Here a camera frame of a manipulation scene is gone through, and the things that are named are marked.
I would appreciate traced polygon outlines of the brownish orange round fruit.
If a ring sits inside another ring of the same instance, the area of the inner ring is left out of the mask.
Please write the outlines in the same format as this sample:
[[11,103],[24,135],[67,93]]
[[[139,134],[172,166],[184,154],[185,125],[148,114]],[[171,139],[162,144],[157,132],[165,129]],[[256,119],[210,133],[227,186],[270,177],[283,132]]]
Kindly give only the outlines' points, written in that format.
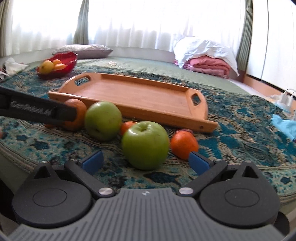
[[86,105],[79,99],[71,98],[64,102],[66,105],[74,107],[77,111],[77,116],[74,121],[65,121],[62,127],[69,131],[76,131],[83,127],[84,117],[87,111]]

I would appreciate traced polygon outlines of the large green apple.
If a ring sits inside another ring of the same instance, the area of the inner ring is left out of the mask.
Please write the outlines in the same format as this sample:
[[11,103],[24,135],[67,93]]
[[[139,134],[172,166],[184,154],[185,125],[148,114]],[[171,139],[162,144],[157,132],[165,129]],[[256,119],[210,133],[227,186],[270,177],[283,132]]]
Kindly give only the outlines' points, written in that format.
[[133,167],[154,170],[165,162],[170,139],[166,130],[158,123],[140,121],[125,132],[121,146],[124,156]]

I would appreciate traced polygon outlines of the orange tangerine right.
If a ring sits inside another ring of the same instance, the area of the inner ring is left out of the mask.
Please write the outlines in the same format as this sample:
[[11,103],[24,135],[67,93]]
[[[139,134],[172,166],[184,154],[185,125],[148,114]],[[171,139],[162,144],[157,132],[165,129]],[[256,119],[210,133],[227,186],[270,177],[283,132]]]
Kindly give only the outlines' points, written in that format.
[[182,160],[188,160],[191,152],[199,150],[199,144],[194,135],[188,132],[175,133],[170,141],[171,152]]

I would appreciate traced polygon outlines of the dark red date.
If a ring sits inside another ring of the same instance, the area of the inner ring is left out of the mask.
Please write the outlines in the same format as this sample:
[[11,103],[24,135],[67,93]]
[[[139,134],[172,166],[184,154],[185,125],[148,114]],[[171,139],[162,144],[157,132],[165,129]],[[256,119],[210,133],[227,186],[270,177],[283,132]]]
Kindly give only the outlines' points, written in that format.
[[194,135],[193,131],[192,131],[192,130],[189,130],[189,129],[177,130],[176,132],[177,132],[177,133],[179,133],[179,132],[188,132],[188,133],[190,133],[191,135]]

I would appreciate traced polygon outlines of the small orange tangerine left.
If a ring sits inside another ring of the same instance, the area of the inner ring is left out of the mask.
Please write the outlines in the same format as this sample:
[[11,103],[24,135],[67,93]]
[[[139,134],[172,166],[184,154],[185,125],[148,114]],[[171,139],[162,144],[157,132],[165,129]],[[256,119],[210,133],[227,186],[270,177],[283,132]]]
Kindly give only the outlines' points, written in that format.
[[46,128],[55,128],[55,125],[52,125],[52,124],[44,124],[44,126]]

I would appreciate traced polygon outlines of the green pear-like fruit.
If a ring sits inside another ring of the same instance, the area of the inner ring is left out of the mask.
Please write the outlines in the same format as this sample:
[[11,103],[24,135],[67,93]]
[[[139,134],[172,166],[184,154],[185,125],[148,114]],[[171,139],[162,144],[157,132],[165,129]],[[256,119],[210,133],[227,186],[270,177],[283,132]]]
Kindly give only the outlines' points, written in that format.
[[92,104],[85,114],[84,126],[88,134],[99,141],[114,138],[121,127],[122,114],[118,107],[108,101]]

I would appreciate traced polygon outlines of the small tangerine with stem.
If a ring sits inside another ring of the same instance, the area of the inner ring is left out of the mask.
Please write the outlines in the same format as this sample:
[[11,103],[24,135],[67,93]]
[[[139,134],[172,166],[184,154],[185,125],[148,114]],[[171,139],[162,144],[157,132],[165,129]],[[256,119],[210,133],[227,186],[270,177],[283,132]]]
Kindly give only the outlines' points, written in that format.
[[124,123],[122,123],[121,127],[120,127],[120,131],[119,134],[122,136],[125,134],[125,132],[132,127],[134,124],[136,124],[135,121],[126,121]]

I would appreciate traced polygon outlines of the orange fruit in bowl front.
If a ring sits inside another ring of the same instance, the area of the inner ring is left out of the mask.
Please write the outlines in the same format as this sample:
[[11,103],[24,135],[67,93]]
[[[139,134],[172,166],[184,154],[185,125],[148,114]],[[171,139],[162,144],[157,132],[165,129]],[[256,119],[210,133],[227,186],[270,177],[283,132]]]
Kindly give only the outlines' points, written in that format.
[[58,64],[54,65],[54,70],[55,70],[55,71],[58,71],[58,70],[62,70],[62,69],[64,69],[64,68],[66,68],[66,67],[67,67],[66,64],[58,63]]

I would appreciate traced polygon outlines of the wooden serving tray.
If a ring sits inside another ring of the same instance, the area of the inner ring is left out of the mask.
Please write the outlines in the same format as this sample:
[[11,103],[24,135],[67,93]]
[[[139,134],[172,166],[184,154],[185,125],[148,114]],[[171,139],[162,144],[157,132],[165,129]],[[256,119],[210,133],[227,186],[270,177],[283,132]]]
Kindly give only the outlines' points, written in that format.
[[65,102],[76,98],[90,107],[95,102],[115,104],[126,118],[212,133],[218,124],[208,120],[205,97],[196,89],[180,85],[97,72],[67,80],[50,99]]

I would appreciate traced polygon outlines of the white sheer curtain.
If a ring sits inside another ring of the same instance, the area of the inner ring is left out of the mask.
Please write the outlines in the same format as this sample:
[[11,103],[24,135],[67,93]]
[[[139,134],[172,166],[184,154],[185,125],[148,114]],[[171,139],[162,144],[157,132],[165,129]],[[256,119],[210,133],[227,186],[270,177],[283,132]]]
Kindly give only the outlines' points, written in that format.
[[[82,1],[1,1],[1,56],[73,44]],[[88,44],[172,51],[182,36],[238,50],[245,1],[89,1]]]

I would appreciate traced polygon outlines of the floral grey pillow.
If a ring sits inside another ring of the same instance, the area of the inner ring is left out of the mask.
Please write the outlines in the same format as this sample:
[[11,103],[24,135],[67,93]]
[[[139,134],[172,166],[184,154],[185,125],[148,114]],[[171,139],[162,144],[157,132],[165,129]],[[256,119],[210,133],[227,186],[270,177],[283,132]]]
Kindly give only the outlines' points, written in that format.
[[112,49],[105,45],[91,44],[91,45],[64,45],[55,49],[52,55],[59,53],[73,52],[78,55],[78,59],[99,59],[106,58],[113,52]]

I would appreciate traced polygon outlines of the light blue cloth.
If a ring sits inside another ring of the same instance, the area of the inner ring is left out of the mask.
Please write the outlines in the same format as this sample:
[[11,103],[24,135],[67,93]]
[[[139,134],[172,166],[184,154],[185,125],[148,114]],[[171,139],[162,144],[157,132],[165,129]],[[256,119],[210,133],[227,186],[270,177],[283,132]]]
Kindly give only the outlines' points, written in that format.
[[284,133],[291,141],[295,142],[296,138],[296,121],[284,120],[277,114],[273,114],[271,118],[272,124],[282,133]]

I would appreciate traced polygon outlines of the green curtain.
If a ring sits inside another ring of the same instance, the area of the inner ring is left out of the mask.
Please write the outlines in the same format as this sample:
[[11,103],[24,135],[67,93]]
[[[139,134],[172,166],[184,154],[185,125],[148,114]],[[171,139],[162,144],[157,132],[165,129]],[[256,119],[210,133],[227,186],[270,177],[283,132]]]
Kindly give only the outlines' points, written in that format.
[[244,72],[247,70],[247,64],[249,59],[251,38],[252,38],[252,27],[253,27],[253,0],[246,0],[244,26],[243,26],[239,49],[236,56],[238,69]]
[[77,28],[73,37],[73,44],[88,45],[88,13],[89,1],[83,0],[77,22]]

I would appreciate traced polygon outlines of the pink folded blanket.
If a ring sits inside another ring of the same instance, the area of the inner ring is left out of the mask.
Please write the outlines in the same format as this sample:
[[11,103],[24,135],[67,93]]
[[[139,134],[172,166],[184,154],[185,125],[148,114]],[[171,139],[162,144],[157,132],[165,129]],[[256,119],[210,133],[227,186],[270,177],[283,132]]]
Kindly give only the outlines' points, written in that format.
[[191,58],[183,65],[184,69],[229,79],[231,67],[220,58],[212,58],[206,55]]

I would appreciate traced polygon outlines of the white pillow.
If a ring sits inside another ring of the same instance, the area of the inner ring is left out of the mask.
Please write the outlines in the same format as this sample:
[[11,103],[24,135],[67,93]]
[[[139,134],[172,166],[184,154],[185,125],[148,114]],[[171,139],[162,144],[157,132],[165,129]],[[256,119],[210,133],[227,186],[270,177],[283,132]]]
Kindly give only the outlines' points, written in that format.
[[192,59],[207,56],[223,60],[239,76],[238,65],[233,49],[209,40],[182,36],[173,44],[175,63],[184,67]]

